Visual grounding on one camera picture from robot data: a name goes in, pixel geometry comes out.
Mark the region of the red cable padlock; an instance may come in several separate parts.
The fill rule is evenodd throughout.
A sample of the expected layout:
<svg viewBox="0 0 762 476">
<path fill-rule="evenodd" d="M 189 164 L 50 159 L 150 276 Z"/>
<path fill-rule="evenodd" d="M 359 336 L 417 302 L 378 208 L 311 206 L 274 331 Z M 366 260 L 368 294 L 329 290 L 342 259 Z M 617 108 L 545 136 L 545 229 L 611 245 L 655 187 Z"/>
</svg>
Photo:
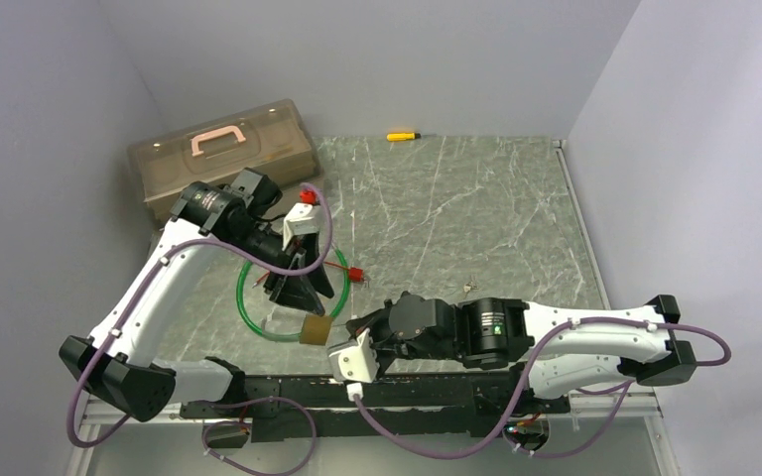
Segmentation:
<svg viewBox="0 0 762 476">
<path fill-rule="evenodd" d="M 336 268 L 339 270 L 342 270 L 345 273 L 345 276 L 347 280 L 350 283 L 363 283 L 365 281 L 365 274 L 364 271 L 360 268 L 356 267 L 350 267 L 347 265 L 342 265 L 339 263 L 334 263 L 330 261 L 326 261 L 324 263 L 327 267 Z M 263 274 L 260 276 L 252 285 L 253 288 L 258 287 L 260 284 L 262 284 L 267 278 L 269 277 L 269 274 Z"/>
</svg>

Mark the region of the brass padlock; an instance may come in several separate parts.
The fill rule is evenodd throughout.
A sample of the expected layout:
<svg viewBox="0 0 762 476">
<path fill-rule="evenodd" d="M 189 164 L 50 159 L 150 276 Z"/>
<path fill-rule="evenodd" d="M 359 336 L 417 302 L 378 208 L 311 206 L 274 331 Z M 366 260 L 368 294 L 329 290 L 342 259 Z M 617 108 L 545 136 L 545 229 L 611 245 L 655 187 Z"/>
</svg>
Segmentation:
<svg viewBox="0 0 762 476">
<path fill-rule="evenodd" d="M 298 332 L 281 334 L 263 329 L 261 335 L 273 342 L 325 346 L 332 327 L 333 318 L 331 316 L 307 314 Z"/>
</svg>

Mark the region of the green cable lock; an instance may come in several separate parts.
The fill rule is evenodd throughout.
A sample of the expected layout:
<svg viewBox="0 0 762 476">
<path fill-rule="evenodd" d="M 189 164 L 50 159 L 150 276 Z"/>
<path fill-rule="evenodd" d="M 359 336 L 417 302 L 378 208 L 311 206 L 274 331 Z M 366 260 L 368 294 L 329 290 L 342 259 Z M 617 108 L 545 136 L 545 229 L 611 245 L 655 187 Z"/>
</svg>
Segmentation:
<svg viewBox="0 0 762 476">
<path fill-rule="evenodd" d="M 342 289 L 339 296 L 339 300 L 337 301 L 333 310 L 329 314 L 329 316 L 333 320 L 336 320 L 341 315 L 341 313 L 343 312 L 346 306 L 346 303 L 348 302 L 348 299 L 351 293 L 351 288 L 352 288 L 352 280 L 349 277 L 349 271 L 351 270 L 351 267 L 349 266 L 349 263 L 344 253 L 337 247 L 334 248 L 333 253 L 336 257 L 336 262 L 326 261 L 325 264 L 327 266 L 340 269 L 343 276 Z M 275 333 L 272 331 L 268 331 L 265 329 L 265 326 L 263 324 L 256 323 L 254 319 L 250 316 L 249 311 L 247 310 L 247 307 L 246 307 L 246 302 L 245 302 L 245 283 L 248 279 L 248 276 L 252 268 L 253 268 L 253 264 L 249 261 L 245 261 L 241 266 L 240 273 L 236 280 L 235 301 L 236 301 L 236 307 L 237 307 L 238 313 L 242 321 L 256 336 L 266 339 L 270 342 L 277 342 L 277 343 L 298 342 L 300 340 L 299 332 Z"/>
</svg>

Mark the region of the bunch of small keys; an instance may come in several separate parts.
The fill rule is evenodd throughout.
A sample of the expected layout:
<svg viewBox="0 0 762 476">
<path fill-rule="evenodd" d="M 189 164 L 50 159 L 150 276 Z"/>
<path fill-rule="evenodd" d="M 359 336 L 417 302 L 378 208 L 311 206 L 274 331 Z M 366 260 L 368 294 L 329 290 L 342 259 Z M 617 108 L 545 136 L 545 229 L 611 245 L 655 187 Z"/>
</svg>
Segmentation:
<svg viewBox="0 0 762 476">
<path fill-rule="evenodd" d="M 474 275 L 471 275 L 468 281 L 462 286 L 462 292 L 465 296 L 468 296 L 470 293 L 477 291 L 478 289 L 479 284 Z"/>
</svg>

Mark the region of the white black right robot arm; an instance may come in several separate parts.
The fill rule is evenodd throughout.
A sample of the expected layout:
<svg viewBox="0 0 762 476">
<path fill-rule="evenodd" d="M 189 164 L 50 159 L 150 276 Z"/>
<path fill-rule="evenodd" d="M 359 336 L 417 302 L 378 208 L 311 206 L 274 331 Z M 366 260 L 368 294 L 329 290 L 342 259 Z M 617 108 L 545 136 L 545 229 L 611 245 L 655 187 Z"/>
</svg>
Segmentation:
<svg viewBox="0 0 762 476">
<path fill-rule="evenodd" d="M 404 292 L 346 324 L 349 337 L 327 358 L 335 380 L 371 384 L 398 360 L 453 361 L 500 370 L 519 362 L 527 374 L 507 385 L 520 412 L 543 400 L 601 383 L 666 387 L 687 382 L 698 362 L 676 336 L 676 300 L 667 295 L 622 309 L 559 308 L 483 297 L 448 303 Z"/>
</svg>

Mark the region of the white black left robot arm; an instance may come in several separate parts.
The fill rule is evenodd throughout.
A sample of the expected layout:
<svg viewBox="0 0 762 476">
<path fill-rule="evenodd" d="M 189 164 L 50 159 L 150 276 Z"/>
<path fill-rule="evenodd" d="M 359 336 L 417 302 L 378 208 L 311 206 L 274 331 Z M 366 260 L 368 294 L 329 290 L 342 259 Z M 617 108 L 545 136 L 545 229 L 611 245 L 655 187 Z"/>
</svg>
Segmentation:
<svg viewBox="0 0 762 476">
<path fill-rule="evenodd" d="M 267 270 L 276 303 L 320 313 L 331 296 L 322 277 L 333 219 L 323 193 L 305 182 L 311 203 L 298 202 L 275 230 L 264 214 L 282 198 L 266 175 L 243 170 L 231 184 L 195 181 L 171 209 L 158 245 L 124 297 L 86 337 L 70 336 L 59 356 L 87 392 L 126 417 L 148 421 L 175 403 L 206 402 L 230 417 L 245 403 L 245 374 L 219 358 L 168 362 L 158 347 L 178 306 L 220 251 Z"/>
</svg>

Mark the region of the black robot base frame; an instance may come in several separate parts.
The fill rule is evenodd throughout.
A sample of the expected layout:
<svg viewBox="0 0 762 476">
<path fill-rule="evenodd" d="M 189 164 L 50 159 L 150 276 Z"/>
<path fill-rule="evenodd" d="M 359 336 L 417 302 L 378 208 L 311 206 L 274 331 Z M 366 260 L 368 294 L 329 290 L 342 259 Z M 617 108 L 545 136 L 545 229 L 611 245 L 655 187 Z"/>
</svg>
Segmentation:
<svg viewBox="0 0 762 476">
<path fill-rule="evenodd" d="M 398 435 L 487 435 L 499 421 L 523 367 L 491 372 L 392 374 L 364 389 L 364 404 L 385 428 Z M 255 442 L 280 442 L 309 433 L 306 418 L 285 399 L 305 407 L 320 437 L 370 436 L 374 429 L 358 413 L 343 385 L 325 375 L 249 376 L 248 410 L 216 409 L 202 403 L 181 407 L 188 420 L 243 417 Z"/>
</svg>

